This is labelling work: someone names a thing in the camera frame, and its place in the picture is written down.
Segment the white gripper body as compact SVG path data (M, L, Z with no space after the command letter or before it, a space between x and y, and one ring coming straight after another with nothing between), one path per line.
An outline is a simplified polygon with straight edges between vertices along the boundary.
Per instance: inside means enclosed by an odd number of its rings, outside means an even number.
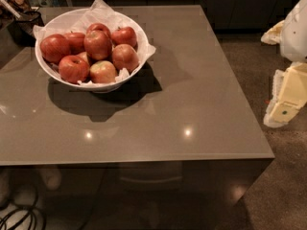
M307 0L299 0L284 20L281 56L292 62L307 61Z

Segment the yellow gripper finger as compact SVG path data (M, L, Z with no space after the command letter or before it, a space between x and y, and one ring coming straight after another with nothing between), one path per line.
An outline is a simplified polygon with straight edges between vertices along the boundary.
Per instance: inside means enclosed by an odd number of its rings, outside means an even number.
M283 27L284 21L279 21L261 36L261 41L269 45L280 44Z
M293 62L285 71L275 71L272 81L272 99L263 123L267 127L283 127L306 104L307 64Z

